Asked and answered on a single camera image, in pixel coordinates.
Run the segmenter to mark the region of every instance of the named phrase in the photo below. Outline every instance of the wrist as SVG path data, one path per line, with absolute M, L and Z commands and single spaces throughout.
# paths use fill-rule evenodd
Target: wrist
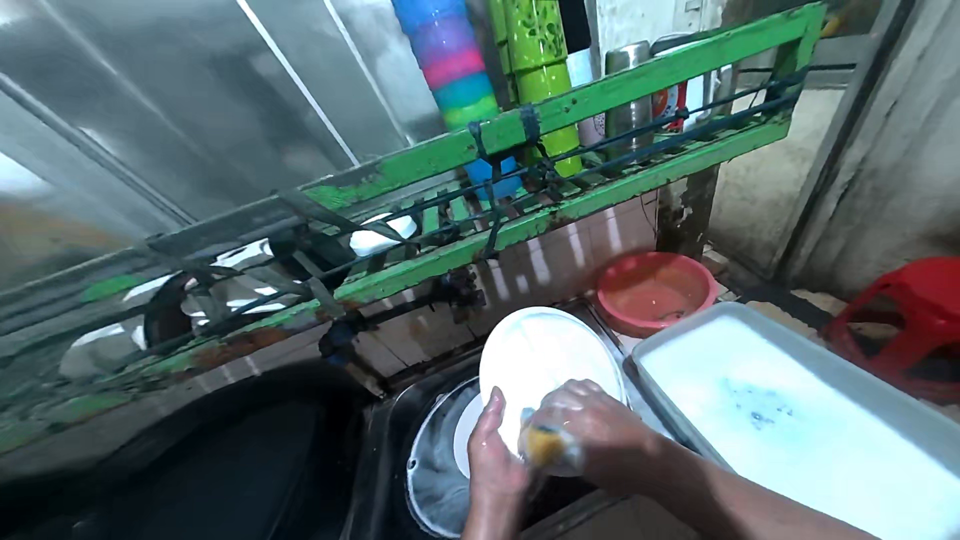
M 470 487 L 470 510 L 503 516 L 517 514 L 523 507 L 524 494 Z

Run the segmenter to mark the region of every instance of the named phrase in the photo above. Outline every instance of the plate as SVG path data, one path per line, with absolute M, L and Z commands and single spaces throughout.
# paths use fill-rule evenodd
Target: plate
M 521 415 L 537 409 L 543 396 L 568 380 L 590 379 L 627 405 L 620 366 L 600 337 L 583 321 L 553 307 L 527 307 L 500 321 L 480 357 L 484 405 L 494 386 L 507 400 L 500 436 L 519 455 Z

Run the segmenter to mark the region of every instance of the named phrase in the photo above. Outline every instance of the white plate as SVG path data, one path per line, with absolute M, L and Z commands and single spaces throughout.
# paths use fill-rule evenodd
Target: white plate
M 480 357 L 480 395 L 499 386 L 507 400 L 500 436 L 518 454 L 520 415 L 568 380 L 590 379 L 620 403 L 627 392 L 616 359 L 583 321 L 552 307 L 527 307 L 500 321 Z
M 480 419 L 480 413 L 483 412 L 483 399 L 479 394 L 476 395 L 467 408 L 460 414 L 460 420 L 457 421 L 457 428 L 453 431 L 453 459 L 457 462 L 457 468 L 467 478 L 470 478 L 470 462 L 467 456 L 467 442 L 470 440 L 470 434 Z

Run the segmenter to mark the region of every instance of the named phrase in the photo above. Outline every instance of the concrete wall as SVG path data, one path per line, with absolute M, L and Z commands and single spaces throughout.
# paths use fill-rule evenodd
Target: concrete wall
M 832 215 L 801 284 L 849 298 L 908 261 L 960 255 L 958 25 L 960 4 L 918 3 L 818 209 Z

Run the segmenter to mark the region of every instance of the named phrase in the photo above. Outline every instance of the stacked plastic cups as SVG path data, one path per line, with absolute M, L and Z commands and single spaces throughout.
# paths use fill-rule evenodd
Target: stacked plastic cups
M 493 97 L 480 48 L 467 21 L 464 0 L 393 0 L 396 18 L 410 38 L 414 56 L 430 86 L 444 123 L 451 131 L 464 129 L 469 122 L 487 120 L 500 114 Z M 482 184 L 490 179 L 492 167 L 483 160 L 464 165 L 470 181 Z M 500 162 L 503 174 L 516 169 L 512 157 Z M 516 193 L 520 178 L 512 177 L 493 186 L 495 198 Z M 477 197 L 487 199 L 484 189 Z

